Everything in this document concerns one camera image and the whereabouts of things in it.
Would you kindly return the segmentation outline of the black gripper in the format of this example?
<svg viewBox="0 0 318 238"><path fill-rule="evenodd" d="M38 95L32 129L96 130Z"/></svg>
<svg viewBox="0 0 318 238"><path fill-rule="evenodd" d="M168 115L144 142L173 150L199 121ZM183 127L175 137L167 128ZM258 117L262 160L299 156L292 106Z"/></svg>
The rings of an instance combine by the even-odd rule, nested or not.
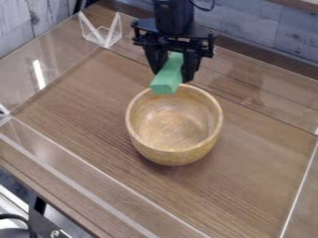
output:
<svg viewBox="0 0 318 238"><path fill-rule="evenodd" d="M132 43L143 48L153 74L165 64L168 52L184 54L183 83L193 80L200 58L214 55L216 35L195 22L195 8L200 7L192 0L152 0L153 16L131 23Z"/></svg>

